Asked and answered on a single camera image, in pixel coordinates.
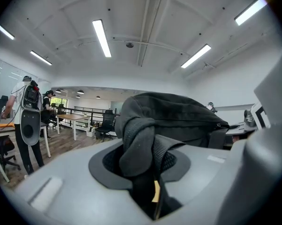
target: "orange object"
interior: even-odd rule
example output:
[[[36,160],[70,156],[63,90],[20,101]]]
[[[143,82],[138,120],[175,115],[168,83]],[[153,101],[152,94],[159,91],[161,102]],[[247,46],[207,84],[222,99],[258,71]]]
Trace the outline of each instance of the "orange object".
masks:
[[[10,124],[8,124],[8,123],[1,123],[0,124],[0,128],[5,128],[5,127],[14,127],[15,128],[15,124],[13,123],[13,122],[11,122]]]

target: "white t-shirt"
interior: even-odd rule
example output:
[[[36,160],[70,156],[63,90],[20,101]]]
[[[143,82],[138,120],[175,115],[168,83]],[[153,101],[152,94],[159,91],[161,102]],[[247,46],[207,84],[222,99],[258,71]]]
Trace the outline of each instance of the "white t-shirt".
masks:
[[[19,108],[19,106],[21,105],[25,88],[29,84],[30,82],[19,82],[11,91],[11,96],[15,96],[15,103],[13,106],[13,110],[16,113],[13,121],[15,124],[20,124],[21,108]]]

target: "office chair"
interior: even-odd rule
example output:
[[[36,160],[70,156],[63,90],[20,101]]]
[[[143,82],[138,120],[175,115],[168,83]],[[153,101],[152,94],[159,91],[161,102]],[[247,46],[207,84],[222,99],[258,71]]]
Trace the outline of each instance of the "office chair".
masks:
[[[56,115],[62,115],[62,114],[66,114],[64,104],[59,104]],[[57,126],[57,119],[56,119],[55,115],[50,117],[50,121],[53,123],[52,127]]]
[[[114,117],[115,115],[113,113],[109,113],[106,110],[106,112],[103,114],[102,126],[95,129],[95,132],[100,133],[100,134],[103,133],[102,142],[104,142],[104,139],[106,137],[109,137],[112,139],[112,136],[108,133],[113,130]]]
[[[2,108],[6,105],[7,102],[8,102],[8,96],[2,96],[0,98],[0,118],[1,118]]]
[[[18,170],[21,170],[19,164],[9,161],[10,159],[16,160],[15,155],[6,158],[4,157],[4,155],[7,155],[8,152],[13,149],[15,149],[15,145],[12,143],[8,135],[0,137],[0,163],[4,171],[6,164],[16,166]]]

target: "wooden floor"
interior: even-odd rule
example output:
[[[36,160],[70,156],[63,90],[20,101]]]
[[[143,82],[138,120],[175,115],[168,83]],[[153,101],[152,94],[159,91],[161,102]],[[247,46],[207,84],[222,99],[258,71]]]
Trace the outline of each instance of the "wooden floor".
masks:
[[[87,147],[87,146],[93,146],[93,145],[98,145],[99,143],[102,142],[101,139],[96,140],[95,137],[87,137],[86,132],[76,130],[76,141],[73,140],[73,130],[68,127],[62,127],[60,129],[60,134],[57,134],[56,129],[50,128],[48,130],[49,136],[52,137],[51,140],[48,140],[49,143],[49,150],[51,153],[51,157],[48,158],[47,155],[47,150],[46,150],[46,145],[45,141],[43,138],[40,138],[40,147],[41,147],[41,152],[43,155],[43,161],[45,165],[52,161],[54,158],[59,156],[62,153],[65,153],[67,151]],[[10,182],[7,183],[2,174],[0,173],[0,184],[4,185],[10,189],[14,189],[23,179],[24,175],[27,174],[23,163],[22,159],[20,156],[19,149],[17,147],[16,141],[15,141],[15,136],[10,137],[11,141],[15,145],[15,149],[8,152],[8,156],[15,155],[16,161],[15,163],[18,163],[21,167],[21,171],[19,171],[16,167],[11,166],[11,165],[6,165],[6,175],[10,179]],[[29,147],[29,155],[30,155],[30,160],[33,166],[34,171],[38,169],[38,164],[37,161],[34,157],[34,154],[32,152],[32,149]]]

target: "wooden desk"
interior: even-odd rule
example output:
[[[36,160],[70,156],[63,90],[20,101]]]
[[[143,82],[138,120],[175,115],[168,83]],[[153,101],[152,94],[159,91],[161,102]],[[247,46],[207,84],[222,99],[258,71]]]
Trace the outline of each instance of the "wooden desk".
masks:
[[[73,136],[74,136],[74,141],[76,141],[76,121],[89,118],[89,116],[83,116],[77,114],[61,114],[61,115],[56,115],[56,118],[57,118],[57,134],[60,134],[59,118],[70,120],[73,122]]]
[[[46,124],[43,123],[43,122],[41,122],[41,129],[44,130],[44,138],[45,138],[45,144],[46,144],[46,148],[47,148],[48,157],[51,157],[49,145],[48,145],[48,139],[47,139]],[[10,135],[14,135],[14,134],[15,134],[15,128],[14,127],[6,127],[4,129],[0,127],[0,137],[10,136]],[[5,174],[1,164],[0,164],[0,172],[2,173],[6,182],[9,182],[9,179],[8,179],[7,175]]]

